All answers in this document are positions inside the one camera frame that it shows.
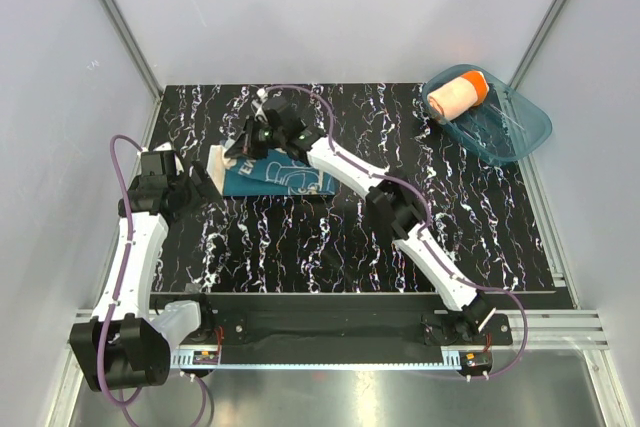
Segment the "small controller board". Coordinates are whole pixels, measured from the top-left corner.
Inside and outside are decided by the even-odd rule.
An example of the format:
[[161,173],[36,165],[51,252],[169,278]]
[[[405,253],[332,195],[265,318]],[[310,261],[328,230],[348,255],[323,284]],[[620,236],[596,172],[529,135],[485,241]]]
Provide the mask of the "small controller board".
[[193,353],[194,365],[218,365],[220,352],[218,350],[196,350]]
[[461,373],[479,376],[488,374],[493,367],[493,355],[487,351],[467,352],[461,357]]

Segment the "orange Doraemon towel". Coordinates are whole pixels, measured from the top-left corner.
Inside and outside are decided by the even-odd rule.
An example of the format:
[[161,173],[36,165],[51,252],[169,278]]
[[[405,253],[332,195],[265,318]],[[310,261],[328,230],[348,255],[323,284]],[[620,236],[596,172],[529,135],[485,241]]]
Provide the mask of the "orange Doraemon towel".
[[452,121],[484,102],[489,84],[478,70],[467,71],[427,95],[427,103],[436,114]]

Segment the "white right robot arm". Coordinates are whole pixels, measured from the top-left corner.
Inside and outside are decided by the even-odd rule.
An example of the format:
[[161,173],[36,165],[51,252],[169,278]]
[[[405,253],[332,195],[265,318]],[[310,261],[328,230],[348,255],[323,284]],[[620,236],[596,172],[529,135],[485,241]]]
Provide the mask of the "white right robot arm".
[[466,343],[490,330],[496,312],[482,289],[471,282],[432,237],[429,206],[420,192],[393,171],[376,167],[340,146],[331,132],[306,124],[283,96],[254,103],[256,112],[224,150],[228,159],[265,159],[279,150],[358,194],[398,250],[411,259],[444,303],[450,329]]

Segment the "teal transparent plastic bin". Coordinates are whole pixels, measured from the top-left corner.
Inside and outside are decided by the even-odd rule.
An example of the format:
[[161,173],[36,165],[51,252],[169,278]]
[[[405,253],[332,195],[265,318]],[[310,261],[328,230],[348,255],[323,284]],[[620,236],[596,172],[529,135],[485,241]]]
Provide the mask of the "teal transparent plastic bin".
[[[489,84],[486,99],[452,121],[441,119],[428,105],[427,95],[471,70],[484,74]],[[552,132],[551,120],[544,111],[475,65],[459,64],[439,73],[422,86],[421,95],[429,117],[449,137],[489,165],[501,166],[526,157]]]

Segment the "aluminium front rail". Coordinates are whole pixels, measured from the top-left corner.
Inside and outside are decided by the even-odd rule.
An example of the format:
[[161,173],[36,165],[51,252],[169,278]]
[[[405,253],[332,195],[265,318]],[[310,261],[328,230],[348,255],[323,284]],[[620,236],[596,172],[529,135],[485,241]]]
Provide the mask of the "aluminium front rail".
[[[407,370],[459,371],[467,352],[604,349],[607,342],[596,316],[589,312],[499,313],[507,316],[513,344],[436,346],[432,342],[391,338],[262,339],[250,343],[222,340],[210,344],[184,342],[171,355],[170,370],[207,373],[214,369],[275,370]],[[218,350],[218,365],[194,365],[196,350]]]

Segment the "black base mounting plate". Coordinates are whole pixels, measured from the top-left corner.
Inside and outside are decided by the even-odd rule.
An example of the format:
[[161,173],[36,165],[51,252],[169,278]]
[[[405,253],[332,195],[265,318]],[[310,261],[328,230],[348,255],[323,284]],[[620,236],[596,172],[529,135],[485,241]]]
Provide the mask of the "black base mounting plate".
[[434,293],[154,293],[151,308],[173,301],[205,302],[229,343],[262,339],[391,338],[436,346],[511,346],[506,315],[495,313],[475,333],[461,331],[464,318],[448,312]]

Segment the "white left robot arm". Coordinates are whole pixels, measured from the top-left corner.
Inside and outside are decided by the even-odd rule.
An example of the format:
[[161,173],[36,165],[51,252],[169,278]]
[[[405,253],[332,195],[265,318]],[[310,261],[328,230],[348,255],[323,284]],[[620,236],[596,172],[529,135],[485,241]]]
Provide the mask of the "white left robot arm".
[[109,276],[91,317],[69,343],[89,388],[110,394],[163,384],[180,344],[215,333],[211,303],[189,294],[150,314],[155,269],[172,227],[205,207],[217,190],[203,165],[169,142],[138,153],[140,171],[118,203],[119,233]]

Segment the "teal Doraemon towel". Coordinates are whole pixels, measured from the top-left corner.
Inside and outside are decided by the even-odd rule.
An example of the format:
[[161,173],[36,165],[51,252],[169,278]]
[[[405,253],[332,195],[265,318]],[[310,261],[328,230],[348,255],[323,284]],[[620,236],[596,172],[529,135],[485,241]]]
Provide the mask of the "teal Doraemon towel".
[[332,196],[336,182],[328,174],[271,150],[265,159],[227,158],[232,141],[209,149],[207,172],[223,197]]

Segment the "right small controller board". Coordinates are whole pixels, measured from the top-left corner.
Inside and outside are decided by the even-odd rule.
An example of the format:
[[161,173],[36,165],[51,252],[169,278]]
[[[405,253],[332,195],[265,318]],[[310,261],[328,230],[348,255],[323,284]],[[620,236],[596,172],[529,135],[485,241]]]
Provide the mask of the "right small controller board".
[[467,352],[461,357],[461,373],[479,376],[488,374],[493,367],[493,355],[487,351]]

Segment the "left small controller board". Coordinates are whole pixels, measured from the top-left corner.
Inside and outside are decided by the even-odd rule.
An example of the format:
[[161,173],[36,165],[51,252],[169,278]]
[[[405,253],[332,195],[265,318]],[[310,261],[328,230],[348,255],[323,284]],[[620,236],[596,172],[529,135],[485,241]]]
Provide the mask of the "left small controller board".
[[194,365],[218,365],[220,352],[218,350],[196,350],[193,353]]

